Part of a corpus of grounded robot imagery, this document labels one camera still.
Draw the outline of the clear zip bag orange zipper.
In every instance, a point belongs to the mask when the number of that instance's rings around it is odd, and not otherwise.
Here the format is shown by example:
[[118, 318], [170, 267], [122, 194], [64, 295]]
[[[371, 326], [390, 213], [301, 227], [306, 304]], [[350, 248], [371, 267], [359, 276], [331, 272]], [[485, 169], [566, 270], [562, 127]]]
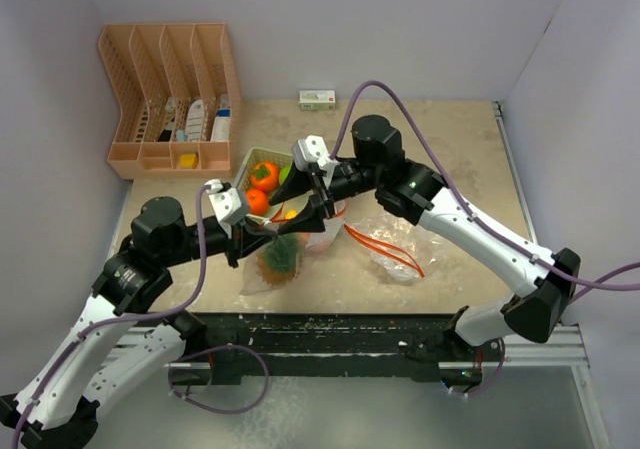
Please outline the clear zip bag orange zipper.
[[335, 204], [336, 214], [324, 222], [321, 233], [279, 236], [246, 259], [241, 296], [251, 296], [291, 285], [315, 256], [330, 248], [344, 226], [347, 206]]

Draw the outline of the yellow block in organizer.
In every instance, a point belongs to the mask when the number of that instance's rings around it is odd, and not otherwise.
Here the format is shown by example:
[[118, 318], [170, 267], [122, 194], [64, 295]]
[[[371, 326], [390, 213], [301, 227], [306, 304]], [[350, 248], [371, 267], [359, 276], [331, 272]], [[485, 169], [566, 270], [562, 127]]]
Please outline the yellow block in organizer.
[[178, 159], [180, 169], [195, 169], [198, 166], [197, 153], [184, 153]]

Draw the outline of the white tube in organizer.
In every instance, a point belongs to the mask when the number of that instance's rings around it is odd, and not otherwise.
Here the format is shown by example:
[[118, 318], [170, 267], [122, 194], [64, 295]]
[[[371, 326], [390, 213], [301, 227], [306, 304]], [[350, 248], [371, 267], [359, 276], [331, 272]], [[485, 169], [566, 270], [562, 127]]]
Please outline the white tube in organizer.
[[184, 134], [186, 141], [201, 139], [205, 120], [205, 106], [201, 99], [194, 100], [187, 112]]

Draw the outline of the white blue box in organizer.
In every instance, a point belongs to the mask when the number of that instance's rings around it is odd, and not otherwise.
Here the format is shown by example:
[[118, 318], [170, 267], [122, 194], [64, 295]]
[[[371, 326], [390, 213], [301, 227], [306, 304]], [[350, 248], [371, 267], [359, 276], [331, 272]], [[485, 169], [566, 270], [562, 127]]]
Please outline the white blue box in organizer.
[[228, 94], [220, 96], [219, 108], [214, 117], [209, 140], [211, 142], [228, 142], [231, 129], [231, 104]]

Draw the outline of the toy pineapple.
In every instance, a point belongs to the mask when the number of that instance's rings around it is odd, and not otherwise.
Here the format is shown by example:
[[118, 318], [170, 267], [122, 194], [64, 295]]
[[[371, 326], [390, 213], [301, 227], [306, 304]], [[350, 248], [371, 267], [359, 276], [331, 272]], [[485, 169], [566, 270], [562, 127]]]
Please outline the toy pineapple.
[[281, 286], [293, 280], [301, 264], [306, 242], [297, 234], [279, 236], [258, 256], [258, 269], [269, 286]]

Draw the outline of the orange toy fruit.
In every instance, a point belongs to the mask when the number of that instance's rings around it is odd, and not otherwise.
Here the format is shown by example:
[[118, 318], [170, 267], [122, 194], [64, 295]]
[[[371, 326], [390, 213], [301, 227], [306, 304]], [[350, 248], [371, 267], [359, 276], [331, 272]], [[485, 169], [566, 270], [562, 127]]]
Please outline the orange toy fruit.
[[276, 190], [279, 186], [279, 167], [271, 161], [261, 161], [253, 166], [249, 174], [252, 187], [265, 193]]
[[260, 189], [250, 188], [246, 191], [249, 213], [262, 217], [268, 213], [270, 204], [268, 195]]

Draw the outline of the green plastic basket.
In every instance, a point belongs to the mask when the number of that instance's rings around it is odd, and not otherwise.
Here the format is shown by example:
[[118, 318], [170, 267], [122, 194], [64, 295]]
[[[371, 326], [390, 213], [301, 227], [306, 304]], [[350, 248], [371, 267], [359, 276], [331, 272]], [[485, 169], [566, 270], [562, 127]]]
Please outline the green plastic basket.
[[290, 154], [264, 148], [250, 149], [238, 171], [234, 186], [249, 203], [249, 218], [261, 223], [282, 223], [297, 209], [294, 201], [272, 205], [270, 197], [288, 175]]

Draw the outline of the small white green box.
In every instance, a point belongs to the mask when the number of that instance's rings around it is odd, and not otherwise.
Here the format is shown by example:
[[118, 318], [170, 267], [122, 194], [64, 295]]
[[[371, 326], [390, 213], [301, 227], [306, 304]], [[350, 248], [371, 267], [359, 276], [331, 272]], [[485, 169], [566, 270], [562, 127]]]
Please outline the small white green box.
[[336, 94], [334, 90], [300, 90], [298, 105], [302, 111], [333, 111]]

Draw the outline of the green toy lime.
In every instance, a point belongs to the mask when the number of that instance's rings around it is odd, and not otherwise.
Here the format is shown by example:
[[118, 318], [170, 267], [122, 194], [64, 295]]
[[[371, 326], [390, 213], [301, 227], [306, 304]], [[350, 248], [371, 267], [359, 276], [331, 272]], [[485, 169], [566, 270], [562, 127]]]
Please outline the green toy lime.
[[288, 175], [289, 175], [289, 173], [290, 173], [291, 169], [292, 169], [292, 165], [291, 165], [291, 164], [286, 165], [286, 166], [283, 166], [283, 167], [280, 169], [280, 171], [279, 171], [279, 178], [278, 178], [278, 181], [279, 181], [279, 184], [280, 184], [280, 185], [282, 185], [282, 184], [285, 182], [285, 180], [286, 180], [286, 178], [288, 177]]

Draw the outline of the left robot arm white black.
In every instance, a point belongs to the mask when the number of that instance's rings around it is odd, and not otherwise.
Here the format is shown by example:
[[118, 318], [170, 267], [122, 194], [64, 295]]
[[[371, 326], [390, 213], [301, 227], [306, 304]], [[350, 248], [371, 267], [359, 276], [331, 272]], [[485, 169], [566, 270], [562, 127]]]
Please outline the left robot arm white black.
[[83, 448], [101, 418], [161, 366], [216, 352], [255, 353], [233, 342], [210, 342], [207, 325], [189, 312], [204, 272], [185, 302], [151, 310], [173, 283], [172, 267], [223, 254], [235, 268], [274, 240], [273, 231], [249, 219], [235, 190], [210, 197], [214, 215], [198, 214], [193, 225], [172, 197], [143, 205], [54, 355], [24, 389], [2, 396], [1, 422], [13, 431], [12, 447]]

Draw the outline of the pink desk organizer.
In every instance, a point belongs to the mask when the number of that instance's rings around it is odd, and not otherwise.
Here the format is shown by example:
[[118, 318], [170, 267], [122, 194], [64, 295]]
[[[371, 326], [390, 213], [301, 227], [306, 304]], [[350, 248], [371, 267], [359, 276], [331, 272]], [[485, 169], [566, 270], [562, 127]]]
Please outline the pink desk organizer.
[[[124, 180], [204, 178], [231, 173], [242, 94], [228, 26], [224, 23], [108, 24], [98, 48], [120, 109], [107, 161]], [[220, 96], [228, 94], [228, 142], [209, 140]], [[205, 106], [201, 139], [186, 141], [194, 100]], [[195, 169], [180, 169], [197, 153]]]

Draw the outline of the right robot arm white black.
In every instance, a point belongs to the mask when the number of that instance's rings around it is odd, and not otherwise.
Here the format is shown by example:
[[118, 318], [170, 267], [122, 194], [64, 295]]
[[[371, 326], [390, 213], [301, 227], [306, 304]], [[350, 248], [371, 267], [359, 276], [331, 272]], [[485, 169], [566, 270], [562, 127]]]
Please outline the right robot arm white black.
[[578, 274], [580, 257], [568, 248], [543, 248], [474, 205], [457, 201], [439, 173], [406, 157], [401, 133], [388, 119], [363, 116], [351, 134], [351, 158], [331, 158], [320, 136], [294, 144], [292, 168], [270, 202], [278, 205], [301, 195], [308, 202], [280, 233], [322, 232], [337, 202], [371, 191], [388, 213], [455, 244], [511, 291], [492, 304], [465, 306], [454, 315], [444, 338], [452, 358], [467, 360], [480, 345], [510, 334], [547, 342], [574, 294], [569, 279]]

